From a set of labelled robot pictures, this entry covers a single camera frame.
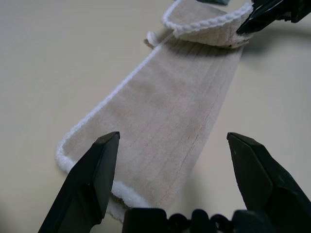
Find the beige towel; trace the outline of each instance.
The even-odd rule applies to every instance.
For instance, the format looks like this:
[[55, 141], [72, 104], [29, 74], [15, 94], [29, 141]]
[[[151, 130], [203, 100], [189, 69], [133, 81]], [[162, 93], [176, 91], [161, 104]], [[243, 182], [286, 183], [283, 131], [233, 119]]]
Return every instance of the beige towel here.
[[[168, 11], [184, 1], [196, 4], [178, 0]], [[224, 14], [204, 9], [182, 15], [201, 20]], [[56, 151], [59, 166], [69, 172], [99, 136], [120, 131], [107, 211], [123, 220], [128, 207], [167, 209], [207, 141], [241, 52], [170, 35], [64, 136]]]

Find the white table surface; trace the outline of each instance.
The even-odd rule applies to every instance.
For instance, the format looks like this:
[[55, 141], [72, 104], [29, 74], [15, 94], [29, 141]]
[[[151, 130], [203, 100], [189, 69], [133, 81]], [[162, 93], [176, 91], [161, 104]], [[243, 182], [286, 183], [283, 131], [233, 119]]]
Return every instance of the white table surface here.
[[[243, 0], [231, 0], [227, 11]], [[0, 232], [37, 232], [66, 175], [63, 135], [151, 51], [170, 0], [0, 1]], [[198, 163], [168, 214], [244, 208], [227, 132], [264, 144], [311, 198], [311, 17], [274, 23], [244, 50]], [[107, 216], [93, 233], [121, 232]]]

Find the white towel edge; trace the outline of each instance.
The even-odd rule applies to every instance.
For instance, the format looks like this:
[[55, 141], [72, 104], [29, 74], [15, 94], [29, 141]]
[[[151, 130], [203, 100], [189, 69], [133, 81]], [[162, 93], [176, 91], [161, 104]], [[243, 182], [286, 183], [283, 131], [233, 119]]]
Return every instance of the white towel edge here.
[[[69, 173], [73, 166], [76, 164], [76, 161], [73, 161], [71, 158], [67, 157], [64, 151], [64, 144], [66, 141], [78, 131], [89, 119], [91, 119], [101, 108], [103, 108], [123, 87], [129, 80], [131, 80], [134, 75], [136, 75], [162, 48], [162, 46], [172, 37], [169, 35], [164, 39], [159, 46], [157, 46], [103, 101], [101, 101], [95, 108], [93, 108], [83, 119], [79, 121], [74, 127], [72, 127], [63, 137], [63, 139], [58, 143], [55, 152], [55, 159], [59, 167]], [[120, 198], [128, 207], [145, 207], [150, 208], [148, 202], [135, 192], [131, 187], [126, 186], [121, 181], [114, 181], [112, 190], [114, 196]], [[110, 199], [107, 212], [110, 213], [114, 218], [123, 221], [124, 214], [126, 209]]]
[[237, 9], [231, 13], [227, 13], [225, 15], [218, 16], [215, 18], [208, 18], [206, 20], [201, 20], [187, 25], [178, 25], [176, 23], [171, 22], [169, 20], [169, 16], [181, 1], [182, 0], [176, 0], [164, 13], [162, 17], [162, 24], [165, 27], [174, 30], [173, 34], [177, 38], [185, 33], [197, 32], [202, 29], [223, 26], [224, 24], [230, 23], [233, 20], [240, 18], [244, 14], [250, 14], [253, 11], [253, 6], [249, 2], [246, 2], [240, 9]]

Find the fabric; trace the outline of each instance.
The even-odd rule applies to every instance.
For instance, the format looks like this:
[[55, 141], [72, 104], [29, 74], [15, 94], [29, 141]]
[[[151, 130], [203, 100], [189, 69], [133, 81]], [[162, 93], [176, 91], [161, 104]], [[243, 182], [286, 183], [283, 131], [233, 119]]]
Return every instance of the fabric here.
[[167, 209], [207, 141], [241, 53], [170, 35], [64, 136], [59, 166], [69, 172], [98, 137], [119, 131], [107, 211], [123, 220], [128, 207]]
[[245, 3], [226, 14], [196, 0], [177, 0], [164, 14], [162, 23], [173, 30], [176, 38], [212, 46], [237, 48], [248, 43], [251, 34], [238, 35], [237, 29], [252, 13]]

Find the white piping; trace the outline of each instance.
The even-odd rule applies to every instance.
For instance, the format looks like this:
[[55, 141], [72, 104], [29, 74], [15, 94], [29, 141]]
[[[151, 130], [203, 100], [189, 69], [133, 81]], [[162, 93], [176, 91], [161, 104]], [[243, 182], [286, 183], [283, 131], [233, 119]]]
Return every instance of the white piping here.
[[230, 23], [233, 20], [240, 18], [242, 15], [246, 14], [246, 13], [251, 13], [253, 11], [253, 6], [246, 2], [240, 9], [222, 15], [222, 16], [218, 16], [215, 18], [209, 18], [206, 20], [200, 20], [191, 24], [187, 24], [187, 25], [178, 25], [176, 23], [173, 23], [169, 20], [169, 17], [172, 13], [172, 11], [175, 9], [175, 7], [183, 0], [177, 0], [175, 1], [170, 7], [169, 9], [164, 13], [163, 17], [162, 17], [162, 23], [165, 27], [173, 29], [174, 32], [174, 36], [175, 37], [179, 37], [182, 34], [185, 33], [191, 33], [191, 32], [197, 32], [199, 30], [202, 29], [207, 29], [207, 28], [214, 28], [217, 26], [222, 26], [226, 23]]

